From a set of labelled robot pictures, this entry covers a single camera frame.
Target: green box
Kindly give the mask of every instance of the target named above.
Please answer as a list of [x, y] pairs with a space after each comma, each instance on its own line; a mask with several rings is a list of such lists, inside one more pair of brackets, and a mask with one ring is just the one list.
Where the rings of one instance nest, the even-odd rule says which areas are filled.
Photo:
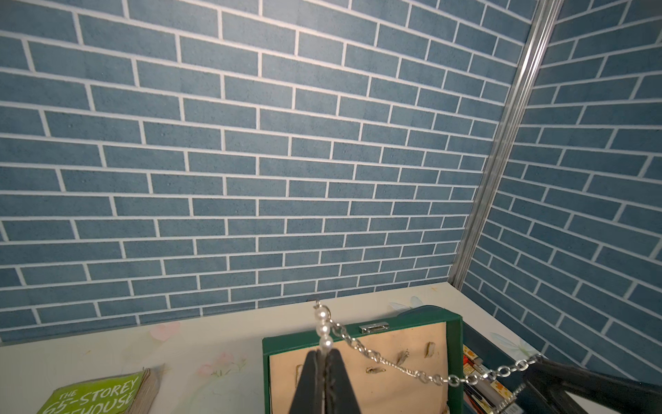
[[[433, 323], [446, 322], [446, 347], [448, 350], [448, 374], [456, 375], [460, 378], [464, 378], [463, 373], [463, 348], [462, 348], [462, 316], [452, 313], [446, 309], [436, 307], [436, 306], [423, 306], [416, 308], [412, 311], [406, 311], [399, 316], [392, 318], [380, 318], [374, 321], [366, 321], [360, 323], [354, 323], [351, 325], [346, 325], [347, 332], [355, 337], [359, 338], [361, 336], [372, 335], [372, 334], [363, 334], [361, 333], [360, 325], [366, 325], [368, 323], [376, 322], [388, 322], [389, 331], [397, 331], [400, 329], [407, 329], [413, 327], [419, 327], [422, 325], [429, 325]], [[334, 341], [340, 340], [338, 337], [333, 335]], [[262, 354], [263, 354], [263, 366], [264, 366], [264, 407], [265, 413], [271, 414], [271, 394], [269, 386], [269, 357], [271, 355], [281, 354], [282, 352], [288, 352], [292, 350], [308, 348], [310, 346], [316, 346], [320, 342], [319, 336], [317, 333], [312, 331], [293, 333], [289, 335], [281, 336], [272, 336], [269, 338], [264, 338], [262, 340]], [[422, 387], [436, 387], [434, 384], [423, 384]], [[461, 414], [462, 413], [462, 401], [463, 401], [463, 388], [459, 386], [457, 388], [448, 387], [448, 407], [451, 414]]]

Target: chain link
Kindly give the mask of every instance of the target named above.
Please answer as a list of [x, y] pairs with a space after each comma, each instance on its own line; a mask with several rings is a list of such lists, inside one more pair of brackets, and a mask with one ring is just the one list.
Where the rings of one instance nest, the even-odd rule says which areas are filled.
[[[430, 376], [426, 374], [423, 371], [412, 371], [409, 370], [408, 368], [396, 365], [395, 363], [387, 360], [386, 358], [382, 357], [379, 352], [366, 348], [365, 345], [361, 343], [360, 340], [352, 337], [348, 332], [347, 328], [339, 322], [335, 322], [333, 319], [329, 318], [328, 323], [331, 325], [331, 331], [334, 333], [334, 335], [340, 337], [342, 340], [344, 340], [347, 345], [350, 346], [352, 349], [356, 349], [360, 353], [362, 353], [366, 358], [375, 361], [378, 364], [383, 364], [386, 366], [390, 366], [404, 374], [407, 374], [409, 376], [418, 378], [423, 384], [427, 383], [433, 383], [437, 386], [442, 386], [444, 384], [448, 384], [451, 387], [459, 387], [462, 383], [467, 383], [471, 386], [474, 386], [478, 384], [478, 381], [480, 378], [483, 378], [484, 380], [490, 380], [494, 381], [498, 377], [505, 378], [509, 375], [511, 375], [513, 372], [517, 371], [524, 371], [529, 366], [532, 364], [535, 364], [538, 361], [538, 358], [540, 358], [540, 354], [534, 355], [530, 357], [529, 359], [526, 360], [519, 360], [515, 362], [514, 365], [512, 366], [500, 366], [496, 370], [489, 370], [485, 372], [484, 374], [478, 375], [478, 374], [470, 374], [466, 378], [460, 378], [456, 375], [449, 375], [447, 378], [442, 378], [441, 375], [436, 374], [433, 376]], [[494, 411], [492, 411], [489, 414], [499, 414], [501, 411], [503, 411], [506, 407], [508, 407], [515, 399], [517, 398], [517, 395], [524, 389], [525, 385], [522, 384], [519, 387], [515, 389], [514, 392], [512, 392], [512, 395], [508, 398], [506, 398], [504, 401], [501, 401], [499, 405], [495, 408]]]

